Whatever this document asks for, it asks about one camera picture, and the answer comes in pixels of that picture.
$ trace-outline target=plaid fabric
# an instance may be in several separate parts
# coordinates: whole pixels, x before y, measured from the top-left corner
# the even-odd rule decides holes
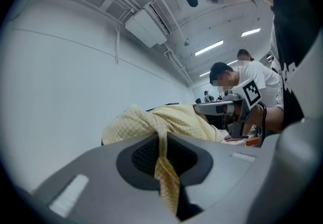
[[[154,177],[160,182],[161,199],[174,215],[177,213],[180,182],[166,157],[167,132],[215,142],[221,142],[227,135],[209,125],[204,115],[196,114],[193,106],[193,104],[166,105],[151,112],[131,106],[114,123],[108,125],[102,134],[102,142],[107,145],[139,135],[158,133],[159,158]]]

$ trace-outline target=person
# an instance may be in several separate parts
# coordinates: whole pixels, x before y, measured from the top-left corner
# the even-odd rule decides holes
[[[204,102],[212,102],[212,101],[214,101],[214,97],[212,97],[209,93],[208,93],[208,91],[206,90],[206,91],[204,91]]]
[[[240,49],[237,54],[237,60],[239,66],[245,66],[254,61],[249,52],[246,49]]]
[[[239,67],[237,71],[225,63],[215,63],[209,77],[211,85],[217,86],[222,91],[232,89],[246,80],[253,79],[262,95],[261,102],[267,107],[274,107],[277,104],[279,75],[261,63],[247,64]],[[252,123],[245,126],[244,135],[248,134],[251,127]]]
[[[221,101],[221,100],[223,100],[223,97],[222,97],[222,92],[221,91],[219,91],[219,96],[218,96],[218,98],[217,98],[217,101]]]
[[[217,4],[237,3],[245,0],[211,0]],[[280,131],[303,118],[303,112],[288,82],[288,76],[297,69],[312,44],[320,35],[323,11],[321,0],[264,0],[274,13],[275,43],[281,66],[284,106],[267,108],[266,128]],[[261,126],[262,107],[255,106],[248,121]]]

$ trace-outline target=black hair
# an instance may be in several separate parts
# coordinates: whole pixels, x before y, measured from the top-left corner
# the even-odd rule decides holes
[[[251,55],[249,54],[249,52],[248,52],[246,49],[240,49],[240,50],[238,51],[237,58],[238,58],[239,56],[241,56],[241,55],[248,55],[248,56],[250,56],[250,60],[251,60],[251,61],[253,61],[253,60],[254,60],[254,58],[252,58],[252,57],[251,57]]]
[[[212,81],[217,81],[218,75],[223,74],[226,71],[233,72],[233,69],[225,63],[213,64],[210,72],[210,83],[212,84]]]

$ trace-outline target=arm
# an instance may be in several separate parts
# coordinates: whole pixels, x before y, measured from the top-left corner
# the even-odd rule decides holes
[[[257,126],[262,126],[262,113],[263,108],[260,105],[255,106],[251,112],[250,116],[246,121],[246,124],[254,124]],[[284,120],[284,111],[280,107],[267,108],[266,115],[266,129],[271,131],[282,131]]]
[[[248,133],[250,132],[250,129],[251,129],[252,126],[253,126],[252,123],[246,123],[244,125],[243,135],[248,135]]]

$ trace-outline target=wall-mounted air conditioner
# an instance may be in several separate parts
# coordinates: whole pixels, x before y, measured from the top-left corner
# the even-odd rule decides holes
[[[125,27],[149,48],[167,41],[172,27],[156,1],[144,6],[142,10],[126,21]]]

